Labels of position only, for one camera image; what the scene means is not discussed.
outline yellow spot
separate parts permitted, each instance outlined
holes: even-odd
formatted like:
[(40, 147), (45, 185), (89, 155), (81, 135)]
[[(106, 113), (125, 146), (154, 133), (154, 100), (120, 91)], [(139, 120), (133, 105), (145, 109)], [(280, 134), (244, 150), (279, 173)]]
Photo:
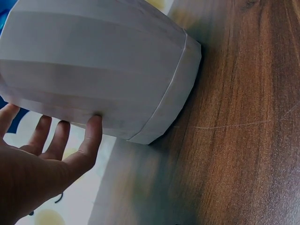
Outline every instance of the yellow spot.
[(68, 158), (70, 155), (72, 155), (73, 153), (77, 152), (77, 150), (78, 149), (75, 149), (75, 148), (66, 149), (65, 152), (64, 152), (64, 154), (63, 154), (63, 156), (62, 156), (62, 160)]
[(54, 210), (42, 210), (35, 216), (35, 225), (65, 225), (62, 216)]
[(165, 8), (165, 0), (146, 0), (146, 1), (159, 10), (163, 10)]

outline wood grain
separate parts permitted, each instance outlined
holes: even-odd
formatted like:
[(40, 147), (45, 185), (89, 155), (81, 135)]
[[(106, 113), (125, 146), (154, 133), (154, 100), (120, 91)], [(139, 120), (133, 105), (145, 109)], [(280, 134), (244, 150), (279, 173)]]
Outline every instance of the wood grain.
[(204, 46), (167, 134), (118, 140), (90, 224), (300, 224), (300, 1), (177, 0)]

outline blue fabric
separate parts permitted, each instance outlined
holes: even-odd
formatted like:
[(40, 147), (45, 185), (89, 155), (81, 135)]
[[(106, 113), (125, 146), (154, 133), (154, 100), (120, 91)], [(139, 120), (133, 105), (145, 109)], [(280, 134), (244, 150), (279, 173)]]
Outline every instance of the blue fabric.
[(0, 0), (0, 34), (4, 27), (8, 13), (16, 2), (17, 0)]
[[(3, 98), (1, 98), (0, 96), (0, 108), (3, 108), (5, 105), (7, 104), (7, 102), (5, 102), (3, 100)], [(21, 121), (21, 119), (26, 115), (26, 113), (28, 113), (29, 111), (26, 110), (26, 109), (21, 109), (19, 111), (19, 113), (17, 114), (17, 116), (14, 118), (9, 130), (8, 130), (8, 133), (13, 133), (13, 134), (16, 134), (17, 132), (17, 128), (19, 126), (19, 123)]]

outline hand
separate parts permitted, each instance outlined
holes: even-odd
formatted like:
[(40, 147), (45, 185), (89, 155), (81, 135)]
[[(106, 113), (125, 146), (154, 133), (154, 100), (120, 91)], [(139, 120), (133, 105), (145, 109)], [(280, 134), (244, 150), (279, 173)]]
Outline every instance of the hand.
[(102, 139), (102, 118), (93, 116), (79, 150), (62, 161), (70, 124), (59, 122), (49, 148), (42, 153), (52, 121), (42, 116), (28, 144), (18, 149), (3, 141), (18, 112), (19, 108), (11, 104), (0, 110), (0, 224), (7, 225), (61, 194), (90, 170)]

